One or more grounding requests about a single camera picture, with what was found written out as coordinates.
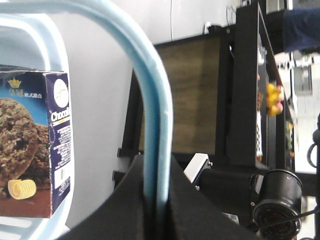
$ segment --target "cable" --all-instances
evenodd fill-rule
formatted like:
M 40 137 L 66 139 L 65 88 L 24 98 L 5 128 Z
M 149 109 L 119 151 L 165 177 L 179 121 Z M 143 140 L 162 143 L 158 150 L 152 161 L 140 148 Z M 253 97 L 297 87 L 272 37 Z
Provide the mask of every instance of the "cable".
M 294 220 L 297 220 L 297 219 L 300 219 L 300 218 L 304 218 L 304 217 L 306 217 L 306 216 L 309 216 L 309 215 L 311 215 L 311 214 L 317 214 L 317 213 L 320 213 L 320 208 L 318 208 L 318 206 L 316 206 L 313 210 L 306 211 L 306 212 L 301 213 L 301 214 L 299 214 L 299 215 L 292 216 L 292 217 L 289 217 L 289 218 L 287 218 L 287 219 L 275 221 L 275 222 L 272 222 L 272 223 L 267 223 L 267 224 L 255 226 L 255 227 L 253 227 L 253 228 L 249 228 L 249 230 L 251 230 L 251 231 L 257 231 L 257 230 L 259 230 L 259 229 L 265 229 L 265 228 L 268 228 L 268 227 L 272 227 L 272 226 L 274 226 L 274 225 L 285 224 L 285 223 L 287 223 L 287 222 L 294 221 Z
M 312 167 L 317 168 L 317 166 L 311 161 L 311 153 L 312 153 L 312 150 L 314 149 L 315 146 L 317 146 L 317 144 L 316 144 L 316 143 L 313 143 L 313 144 L 309 147 L 308 152 L 306 153 L 306 159 L 307 159 L 308 163 L 309 163 Z

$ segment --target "barcode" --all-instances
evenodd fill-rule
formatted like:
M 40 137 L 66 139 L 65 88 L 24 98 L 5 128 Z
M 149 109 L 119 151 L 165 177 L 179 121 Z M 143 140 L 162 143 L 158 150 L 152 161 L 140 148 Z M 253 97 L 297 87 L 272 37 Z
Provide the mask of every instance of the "barcode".
M 68 177 L 70 177 L 70 163 L 67 163 L 63 167 L 57 169 L 54 172 L 54 188 L 57 189 L 58 187 L 63 184 Z
M 65 175 L 65 169 L 61 169 L 61 172 L 60 172 L 60 180 L 64 179 L 64 175 Z

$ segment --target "light blue plastic basket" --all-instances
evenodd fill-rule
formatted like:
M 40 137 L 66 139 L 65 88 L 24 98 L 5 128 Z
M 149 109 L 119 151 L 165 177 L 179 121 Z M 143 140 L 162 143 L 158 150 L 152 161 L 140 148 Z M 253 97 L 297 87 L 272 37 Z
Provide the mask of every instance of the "light blue plastic basket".
M 165 69 L 144 32 L 131 17 L 106 0 L 15 0 L 1 2 L 0 12 L 2 20 L 8 21 L 7 26 L 5 24 L 1 26 L 5 21 L 0 21 L 0 26 L 5 29 L 3 32 L 7 33 L 8 38 L 13 38 L 14 34 L 27 36 L 22 42 L 9 44 L 16 44 L 17 47 L 22 47 L 21 50 L 24 45 L 32 46 L 34 50 L 28 53 L 29 56 L 20 58 L 19 53 L 11 55 L 12 52 L 5 51 L 8 50 L 5 45 L 0 46 L 0 64 L 68 72 L 65 47 L 59 31 L 45 15 L 49 13 L 69 12 L 84 15 L 101 25 L 122 46 L 133 63 L 143 98 L 145 114 L 143 194 L 147 214 L 155 215 L 154 221 L 161 228 L 168 201 L 173 107 Z M 13 234 L 8 238 L 10 240 L 14 236 L 23 240 L 48 240 L 58 237 L 69 213 L 73 186 L 74 176 L 71 179 L 71 193 L 52 218 L 1 217 L 0 234 Z

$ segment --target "black metal frame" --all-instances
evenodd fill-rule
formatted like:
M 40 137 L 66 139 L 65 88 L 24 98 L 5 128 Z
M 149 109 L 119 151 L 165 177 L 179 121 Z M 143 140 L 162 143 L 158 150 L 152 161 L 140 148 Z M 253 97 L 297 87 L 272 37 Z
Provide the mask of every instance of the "black metal frame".
M 232 72 L 228 69 L 232 68 L 233 65 L 233 58 L 230 54 L 230 45 L 234 44 L 234 36 L 235 36 L 235 26 L 228 26 L 222 29 L 218 29 L 216 32 L 211 32 L 211 34 L 206 35 L 198 35 L 194 37 L 189 37 L 186 39 L 176 40 L 174 42 L 166 42 L 162 44 L 155 45 L 155 48 L 161 48 L 166 45 L 183 43 L 187 41 L 192 41 L 192 39 L 201 39 L 201 38 L 214 38 L 220 37 L 220 48 L 219 48 L 219 74 L 218 74 L 218 84 L 224 85 L 225 95 L 218 96 L 218 102 L 221 102 L 217 106 L 217 113 L 218 116 L 220 115 L 221 118 L 217 118 L 217 131 L 218 135 L 221 138 L 225 137 L 225 131 L 222 129 L 225 128 L 224 119 L 227 113 L 225 112 L 226 101 L 225 99 L 230 97 L 230 88 L 229 82 L 232 80 Z M 128 100 L 128 107 L 127 107 L 127 114 L 126 114 L 126 121 L 125 121 L 125 128 L 122 140 L 122 146 L 118 149 L 117 156 L 118 157 L 130 157 L 131 159 L 134 158 L 135 155 L 143 153 L 142 150 L 139 149 L 140 145 L 140 137 L 141 137 L 141 130 L 142 130 L 142 121 L 143 121 L 143 102 L 142 96 L 140 92 L 140 88 L 138 85 L 138 80 L 135 74 L 132 74 L 131 79 L 131 86 L 130 86 L 130 93 L 129 93 L 129 100 Z M 182 167 L 186 167 L 189 161 L 192 159 L 192 153 L 183 153 L 183 152 L 173 152 L 172 153 L 175 159 L 179 162 Z
M 263 14 L 258 2 L 237 10 L 236 25 L 211 31 L 210 35 L 219 36 L 219 74 L 217 95 L 217 118 L 215 136 L 215 155 L 209 158 L 215 166 L 233 166 L 243 168 L 279 168 L 295 172 L 295 162 L 286 150 L 286 121 L 292 123 L 287 101 L 283 104 L 283 112 L 276 117 L 269 117 L 266 103 L 262 102 L 262 143 L 265 156 L 263 165 L 257 166 L 256 160 L 256 119 L 257 96 L 259 88 L 266 96 L 266 83 L 282 85 L 276 66 Z M 262 45 L 266 48 L 266 64 L 258 66 L 258 33 Z M 191 38 L 176 42 L 189 41 Z M 141 153 L 139 150 L 143 104 L 136 77 L 132 76 L 129 102 L 119 157 L 133 157 Z M 179 164 L 185 168 L 193 154 L 173 152 Z M 314 174 L 299 174 L 302 182 L 312 183 Z M 305 184 L 308 195 L 315 195 L 315 190 Z

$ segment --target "cookie box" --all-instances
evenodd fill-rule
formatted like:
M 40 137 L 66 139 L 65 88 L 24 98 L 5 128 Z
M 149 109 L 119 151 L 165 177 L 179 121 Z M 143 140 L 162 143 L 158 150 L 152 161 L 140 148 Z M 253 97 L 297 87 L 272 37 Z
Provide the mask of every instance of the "cookie box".
M 68 75 L 0 65 L 0 216 L 50 218 L 70 191 Z

